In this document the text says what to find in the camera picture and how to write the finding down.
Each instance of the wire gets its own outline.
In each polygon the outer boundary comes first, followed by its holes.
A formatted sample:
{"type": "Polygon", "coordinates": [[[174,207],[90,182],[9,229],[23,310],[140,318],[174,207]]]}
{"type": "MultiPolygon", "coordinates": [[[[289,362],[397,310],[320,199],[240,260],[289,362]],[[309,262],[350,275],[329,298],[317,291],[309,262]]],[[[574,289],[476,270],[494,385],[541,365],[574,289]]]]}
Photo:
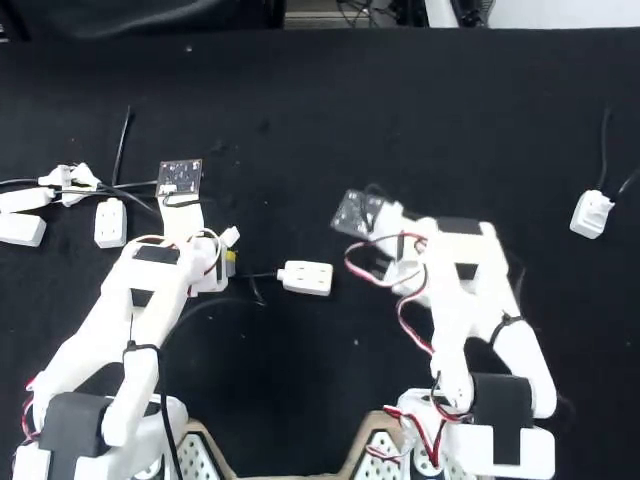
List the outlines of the wire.
{"type": "Polygon", "coordinates": [[[144,208],[147,212],[151,213],[153,216],[162,218],[162,215],[160,214],[160,212],[158,212],[157,210],[151,208],[149,205],[144,203],[138,197],[136,197],[135,195],[127,192],[126,190],[120,190],[117,187],[111,187],[109,185],[105,185],[104,183],[99,183],[98,187],[102,188],[103,190],[106,190],[108,192],[111,192],[113,195],[115,195],[117,197],[123,197],[123,198],[127,198],[129,200],[132,200],[132,201],[136,202],[138,205],[140,205],[142,208],[144,208]]]}
{"type": "Polygon", "coordinates": [[[596,188],[600,191],[604,188],[604,184],[607,180],[607,169],[609,168],[609,157],[607,154],[607,133],[609,130],[609,121],[611,120],[611,109],[609,107],[604,109],[602,114],[602,122],[600,122],[600,177],[596,188]]]}
{"type": "Polygon", "coordinates": [[[618,198],[620,198],[620,195],[622,195],[631,185],[633,185],[633,183],[638,179],[639,176],[640,176],[640,165],[638,165],[638,167],[636,167],[636,169],[629,176],[629,178],[627,178],[624,181],[624,183],[620,187],[620,190],[618,190],[618,193],[612,200],[614,201],[618,200],[618,198]]]}
{"type": "Polygon", "coordinates": [[[436,387],[440,384],[441,374],[442,372],[438,372],[438,375],[436,376],[436,379],[433,382],[433,385],[431,386],[431,390],[429,392],[429,398],[431,400],[431,403],[433,404],[436,411],[440,414],[443,420],[446,420],[447,422],[454,422],[454,423],[461,422],[462,420],[464,420],[469,416],[468,413],[462,413],[462,414],[449,413],[436,400],[435,391],[436,391],[436,387]]]}
{"type": "Polygon", "coordinates": [[[222,241],[220,240],[220,237],[218,236],[218,234],[216,232],[214,232],[210,228],[203,228],[202,230],[200,230],[195,235],[192,235],[191,237],[189,237],[189,240],[187,240],[187,243],[190,242],[193,238],[198,238],[198,234],[200,234],[200,233],[208,234],[209,238],[213,238],[215,240],[215,244],[216,244],[216,254],[213,256],[213,262],[211,264],[211,267],[209,267],[204,272],[204,275],[207,275],[207,274],[209,274],[211,272],[211,270],[213,270],[216,267],[216,264],[218,263],[218,259],[220,258],[220,254],[222,253],[222,241]]]}
{"type": "Polygon", "coordinates": [[[129,125],[131,124],[132,119],[133,113],[131,112],[131,105],[127,105],[127,116],[124,118],[122,133],[120,133],[120,143],[118,144],[118,153],[116,154],[116,161],[113,164],[111,185],[115,185],[118,183],[118,177],[120,176],[120,166],[122,164],[122,155],[124,153],[124,143],[127,138],[127,132],[129,131],[129,125]]]}
{"type": "Polygon", "coordinates": [[[157,180],[149,180],[147,182],[122,183],[120,185],[113,185],[113,188],[124,190],[125,188],[147,187],[147,186],[155,186],[157,184],[158,184],[157,180]]]}
{"type": "Polygon", "coordinates": [[[158,359],[158,389],[160,390],[160,412],[162,414],[162,423],[164,424],[164,431],[167,435],[167,442],[169,443],[169,451],[171,452],[173,468],[176,471],[178,480],[183,480],[182,470],[180,470],[180,460],[178,459],[178,449],[176,448],[176,442],[173,438],[173,431],[171,430],[171,423],[169,422],[169,410],[167,409],[166,372],[162,351],[156,345],[136,345],[136,343],[132,340],[127,344],[127,348],[125,348],[122,355],[124,356],[126,353],[139,350],[153,350],[154,352],[156,352],[156,357],[158,359]]]}
{"type": "Polygon", "coordinates": [[[232,278],[245,279],[245,278],[272,278],[278,275],[278,272],[263,272],[263,273],[247,273],[242,275],[234,275],[232,278]]]}
{"type": "Polygon", "coordinates": [[[412,279],[413,277],[415,277],[417,274],[420,273],[421,269],[418,268],[416,269],[415,272],[413,272],[411,275],[408,275],[405,278],[402,278],[400,280],[394,281],[394,282],[384,282],[382,280],[378,280],[372,273],[366,271],[365,269],[358,267],[357,265],[355,265],[354,263],[351,262],[351,260],[349,260],[349,254],[351,252],[353,252],[354,250],[357,250],[359,248],[363,248],[363,247],[371,247],[376,245],[377,243],[383,241],[383,240],[388,240],[390,238],[400,238],[400,237],[411,237],[411,238],[415,238],[417,240],[419,240],[420,242],[426,242],[427,239],[425,237],[423,237],[422,235],[419,235],[417,233],[411,233],[411,232],[400,232],[400,233],[396,233],[394,235],[385,235],[383,237],[379,237],[376,238],[375,240],[368,240],[368,241],[363,241],[363,242],[357,242],[354,243],[353,245],[351,245],[349,248],[347,248],[344,252],[344,264],[347,267],[347,269],[353,273],[354,275],[368,281],[369,283],[373,283],[374,285],[378,286],[378,287],[382,287],[382,288],[391,288],[394,287],[396,285],[399,285],[401,283],[406,282],[407,280],[412,279]]]}
{"type": "Polygon", "coordinates": [[[219,305],[231,304],[231,303],[244,303],[248,305],[255,305],[260,308],[265,308],[267,306],[265,303],[261,303],[256,300],[247,300],[246,298],[236,298],[236,297],[217,297],[217,298],[212,298],[210,300],[205,300],[204,302],[200,302],[196,306],[182,313],[182,315],[176,322],[176,326],[167,335],[167,338],[164,341],[164,347],[166,348],[167,344],[169,343],[169,340],[173,338],[173,336],[178,331],[178,329],[182,325],[184,325],[187,322],[187,320],[194,317],[196,314],[209,308],[217,307],[219,305]]]}
{"type": "Polygon", "coordinates": [[[400,300],[398,300],[398,303],[396,303],[396,314],[398,316],[398,323],[400,324],[400,327],[402,328],[402,330],[404,330],[404,332],[407,335],[409,335],[409,338],[413,340],[413,343],[415,343],[416,346],[423,352],[426,352],[429,355],[433,355],[434,350],[431,344],[423,340],[422,337],[418,335],[418,333],[402,317],[402,309],[404,308],[404,306],[407,303],[413,302],[416,298],[418,298],[422,294],[422,292],[424,292],[424,289],[427,287],[427,279],[428,279],[427,267],[423,265],[422,268],[424,269],[424,279],[422,281],[422,284],[415,292],[405,297],[402,297],[400,300]]]}
{"type": "Polygon", "coordinates": [[[406,413],[397,407],[392,407],[389,405],[385,405],[384,407],[382,407],[382,411],[384,411],[387,415],[389,415],[392,418],[395,418],[398,421],[400,421],[402,418],[410,420],[411,424],[413,424],[416,431],[418,432],[418,435],[420,436],[420,440],[422,441],[422,445],[424,446],[424,449],[427,452],[429,461],[434,467],[438,468],[439,466],[438,457],[434,455],[434,449],[432,449],[431,445],[429,445],[429,440],[425,433],[424,427],[420,423],[420,420],[418,420],[418,418],[413,413],[406,413]]]}
{"type": "Polygon", "coordinates": [[[36,178],[13,178],[0,181],[0,187],[12,187],[14,185],[38,185],[36,178]]]}

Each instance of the connector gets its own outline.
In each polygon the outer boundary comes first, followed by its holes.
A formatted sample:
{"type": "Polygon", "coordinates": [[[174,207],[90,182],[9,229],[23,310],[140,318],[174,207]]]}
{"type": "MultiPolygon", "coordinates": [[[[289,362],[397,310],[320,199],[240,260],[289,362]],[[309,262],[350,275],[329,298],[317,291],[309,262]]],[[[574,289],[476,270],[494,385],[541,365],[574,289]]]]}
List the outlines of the connector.
{"type": "Polygon", "coordinates": [[[238,227],[233,226],[227,228],[222,235],[220,235],[220,240],[224,242],[227,248],[233,247],[238,239],[240,238],[240,232],[238,231],[238,227]]]}
{"type": "Polygon", "coordinates": [[[96,209],[93,239],[100,248],[122,247],[127,243],[127,210],[117,198],[100,202],[96,209]]]}
{"type": "Polygon", "coordinates": [[[53,188],[37,187],[0,194],[0,212],[13,213],[35,210],[49,205],[56,194],[53,188]]]}
{"type": "Polygon", "coordinates": [[[71,186],[71,167],[69,165],[58,165],[51,170],[49,175],[38,177],[38,185],[47,187],[55,185],[57,187],[68,188],[71,186]]]}
{"type": "Polygon", "coordinates": [[[333,265],[288,261],[285,263],[284,269],[278,270],[277,277],[285,290],[326,297],[331,293],[333,265]]]}
{"type": "Polygon", "coordinates": [[[71,180],[79,185],[93,187],[94,190],[97,190],[98,184],[101,183],[86,163],[81,163],[71,171],[71,180]]]}
{"type": "Polygon", "coordinates": [[[0,242],[37,247],[47,224],[40,217],[23,213],[0,213],[0,242]]]}
{"type": "Polygon", "coordinates": [[[614,205],[615,203],[599,190],[587,190],[578,200],[569,228],[583,237],[592,240],[598,238],[604,231],[609,212],[614,205]]]}

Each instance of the black table surface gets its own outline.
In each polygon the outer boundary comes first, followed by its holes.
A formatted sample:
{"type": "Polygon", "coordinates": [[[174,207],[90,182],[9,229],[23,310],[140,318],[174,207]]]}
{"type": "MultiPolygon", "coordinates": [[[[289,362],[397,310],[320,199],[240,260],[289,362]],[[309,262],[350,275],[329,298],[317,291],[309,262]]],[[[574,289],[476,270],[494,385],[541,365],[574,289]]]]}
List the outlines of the black table surface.
{"type": "MultiPolygon", "coordinates": [[[[167,346],[169,391],[240,475],[337,471],[366,412],[431,383],[395,298],[345,271],[350,240],[328,222],[350,187],[384,186],[425,215],[495,224],[526,264],[522,307],[561,406],[557,478],[634,471],[640,339],[640,185],[589,241],[568,229],[599,171],[614,109],[609,192],[638,165],[640,31],[237,33],[0,48],[0,179],[88,162],[109,179],[127,105],[123,182],[158,162],[205,159],[209,225],[236,224],[239,261],[335,265],[330,298],[261,288],[269,303],[220,307],[167,346]]],[[[0,246],[0,457],[21,439],[23,385],[80,325],[118,250],[93,243],[95,199],[42,210],[38,249],[0,246]]],[[[159,233],[132,205],[129,238],[159,233]]],[[[226,293],[250,298],[246,285],[226,293]]],[[[408,311],[428,334],[431,320],[408,311]]],[[[494,369],[472,343],[474,369],[494,369]]],[[[87,388],[113,393],[121,373],[87,388]]]]}

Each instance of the black strap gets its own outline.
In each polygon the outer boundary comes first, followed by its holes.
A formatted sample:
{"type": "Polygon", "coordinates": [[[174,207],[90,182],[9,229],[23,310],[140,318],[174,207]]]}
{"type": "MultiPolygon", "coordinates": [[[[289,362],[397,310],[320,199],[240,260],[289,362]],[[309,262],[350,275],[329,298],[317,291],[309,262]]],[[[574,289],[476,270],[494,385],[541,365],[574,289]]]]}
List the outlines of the black strap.
{"type": "Polygon", "coordinates": [[[512,317],[505,312],[505,314],[502,315],[502,321],[498,324],[498,326],[493,330],[493,333],[491,334],[491,339],[489,340],[489,345],[491,346],[491,348],[493,348],[493,345],[496,343],[496,339],[498,338],[498,335],[500,334],[502,329],[504,327],[508,327],[509,325],[513,325],[519,320],[524,321],[524,317],[520,315],[518,315],[517,317],[512,317]]]}

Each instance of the black cable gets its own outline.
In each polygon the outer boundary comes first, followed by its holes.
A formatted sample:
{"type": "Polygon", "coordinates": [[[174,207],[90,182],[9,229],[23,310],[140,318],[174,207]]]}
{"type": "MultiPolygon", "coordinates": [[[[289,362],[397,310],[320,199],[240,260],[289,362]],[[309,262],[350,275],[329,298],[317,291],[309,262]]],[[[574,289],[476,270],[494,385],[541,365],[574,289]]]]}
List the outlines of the black cable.
{"type": "Polygon", "coordinates": [[[140,200],[138,197],[136,197],[135,195],[127,192],[126,190],[120,190],[119,188],[111,187],[109,185],[105,185],[104,183],[99,183],[98,187],[103,189],[103,190],[106,190],[107,192],[111,192],[115,196],[128,198],[129,200],[132,200],[132,201],[136,202],[138,205],[140,205],[142,208],[144,208],[147,212],[151,213],[155,217],[162,218],[162,215],[160,214],[160,212],[158,212],[157,210],[153,209],[152,207],[150,207],[149,205],[144,203],[142,200],[140,200]]]}
{"type": "Polygon", "coordinates": [[[124,152],[124,143],[127,139],[127,132],[129,131],[129,125],[131,124],[132,119],[133,113],[131,112],[131,105],[127,105],[127,116],[124,118],[122,132],[120,133],[120,143],[118,144],[118,153],[116,154],[116,161],[113,164],[111,185],[116,185],[118,183],[118,176],[120,175],[120,165],[122,164],[122,154],[124,152]]]}
{"type": "Polygon", "coordinates": [[[0,181],[0,187],[12,187],[14,185],[38,185],[37,178],[13,178],[0,181]]]}
{"type": "Polygon", "coordinates": [[[238,278],[238,279],[266,278],[266,277],[275,277],[276,275],[278,275],[278,272],[247,273],[242,275],[234,275],[231,278],[238,278]]]}
{"type": "Polygon", "coordinates": [[[620,190],[618,190],[618,193],[611,200],[613,202],[618,200],[618,198],[620,198],[620,195],[622,195],[631,185],[633,185],[633,183],[638,179],[639,176],[640,176],[640,165],[638,165],[636,169],[633,171],[633,173],[629,175],[629,178],[627,178],[624,181],[624,183],[620,187],[620,190]]]}
{"type": "Polygon", "coordinates": [[[609,130],[609,121],[611,120],[611,109],[604,109],[602,114],[602,122],[600,123],[600,177],[596,183],[596,188],[600,191],[604,188],[607,180],[607,169],[609,168],[609,158],[607,155],[607,133],[609,130]]]}
{"type": "Polygon", "coordinates": [[[122,190],[122,189],[125,189],[125,188],[155,186],[157,184],[158,184],[157,180],[149,180],[147,182],[122,183],[120,185],[113,185],[113,188],[118,188],[118,189],[122,190]]]}
{"type": "Polygon", "coordinates": [[[178,329],[182,325],[184,325],[189,318],[193,317],[197,313],[200,313],[201,311],[206,310],[208,308],[217,307],[219,305],[225,305],[228,303],[245,303],[245,304],[256,305],[261,308],[266,307],[266,304],[264,302],[260,302],[257,300],[247,300],[246,298],[217,297],[217,298],[212,298],[210,300],[205,300],[204,302],[198,303],[193,308],[190,308],[186,312],[183,312],[183,314],[180,316],[180,318],[176,322],[175,327],[173,327],[173,330],[169,332],[169,335],[167,335],[167,338],[164,340],[164,346],[166,347],[166,345],[169,343],[169,340],[173,338],[173,336],[175,335],[176,331],[178,331],[178,329]]]}
{"type": "Polygon", "coordinates": [[[164,424],[164,431],[167,435],[167,442],[169,443],[169,451],[171,452],[173,468],[176,471],[178,480],[183,480],[182,470],[180,469],[180,460],[178,459],[178,449],[176,448],[176,442],[173,438],[171,422],[169,422],[169,410],[167,409],[166,372],[162,351],[153,344],[136,345],[136,343],[131,340],[127,343],[127,348],[125,348],[122,355],[124,356],[128,352],[135,352],[138,350],[153,350],[154,352],[156,352],[156,356],[158,358],[158,390],[160,390],[160,412],[162,415],[162,423],[164,424]]]}

